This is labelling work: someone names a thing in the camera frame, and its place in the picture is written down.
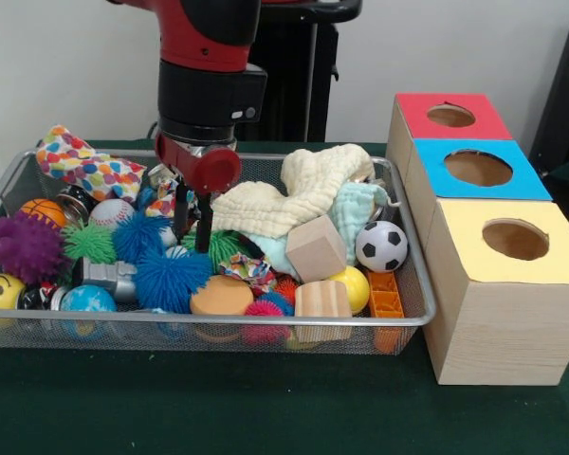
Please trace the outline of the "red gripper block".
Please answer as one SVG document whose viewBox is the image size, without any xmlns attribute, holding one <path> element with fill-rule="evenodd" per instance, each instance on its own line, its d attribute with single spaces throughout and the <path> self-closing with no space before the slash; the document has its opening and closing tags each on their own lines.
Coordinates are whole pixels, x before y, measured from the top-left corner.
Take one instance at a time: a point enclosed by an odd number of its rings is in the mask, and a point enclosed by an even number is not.
<svg viewBox="0 0 569 455">
<path fill-rule="evenodd" d="M 208 253 L 213 218 L 211 194 L 227 191 L 241 174 L 236 143 L 192 145 L 159 133 L 156 137 L 156 155 L 165 166 L 183 178 L 178 182 L 174 196 L 174 236 L 182 238 L 188 230 L 190 187 L 200 194 L 197 196 L 200 218 L 196 226 L 195 250 Z"/>
</svg>

